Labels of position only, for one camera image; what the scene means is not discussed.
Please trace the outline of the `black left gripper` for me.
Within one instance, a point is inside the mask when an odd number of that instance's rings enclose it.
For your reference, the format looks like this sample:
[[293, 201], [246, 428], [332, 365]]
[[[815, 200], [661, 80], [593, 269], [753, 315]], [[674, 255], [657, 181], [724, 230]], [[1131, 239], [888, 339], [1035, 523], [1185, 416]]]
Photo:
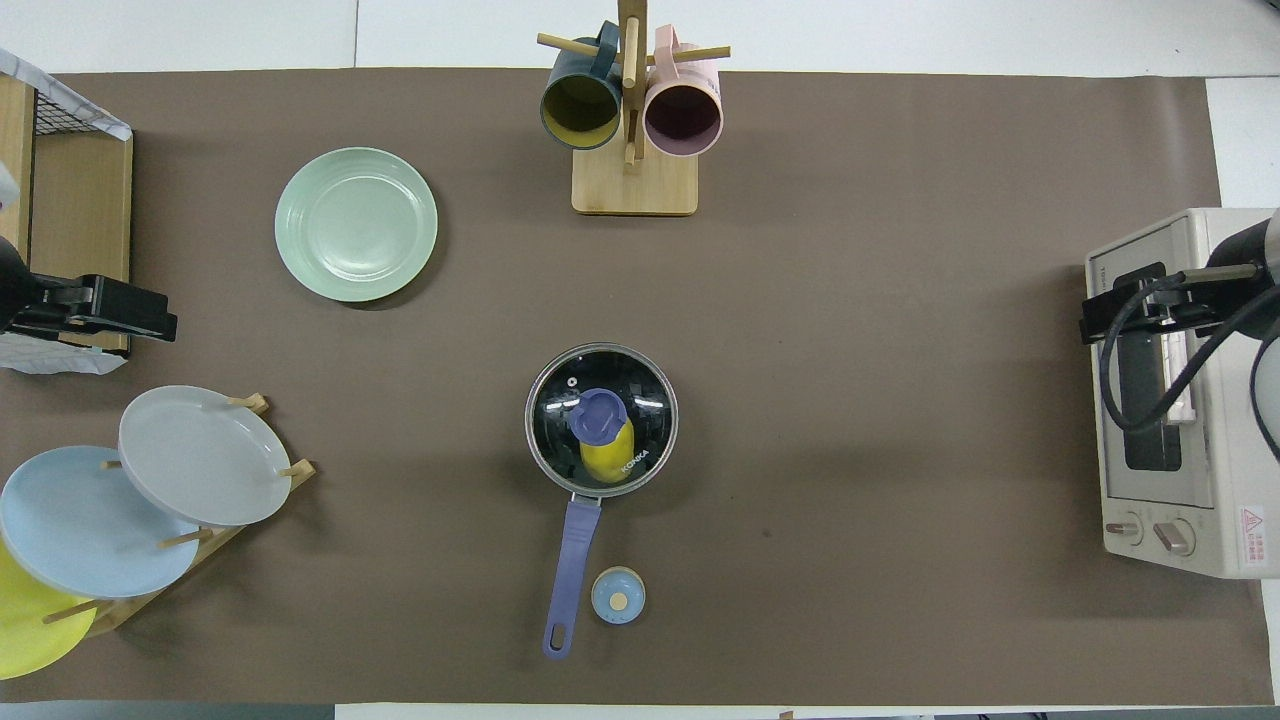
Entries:
[[168, 296], [105, 275], [35, 275], [12, 283], [12, 331], [42, 340], [111, 332], [161, 342], [177, 340]]

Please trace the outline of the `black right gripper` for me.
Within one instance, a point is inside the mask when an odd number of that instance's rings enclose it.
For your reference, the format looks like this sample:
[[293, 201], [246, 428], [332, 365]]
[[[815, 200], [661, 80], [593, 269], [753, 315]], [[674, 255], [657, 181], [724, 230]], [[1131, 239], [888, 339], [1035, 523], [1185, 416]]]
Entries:
[[1167, 334], [1217, 325], [1225, 322], [1220, 296], [1230, 284], [1231, 270], [1203, 268], [1116, 286], [1082, 302], [1080, 342], [1093, 345], [1111, 333]]

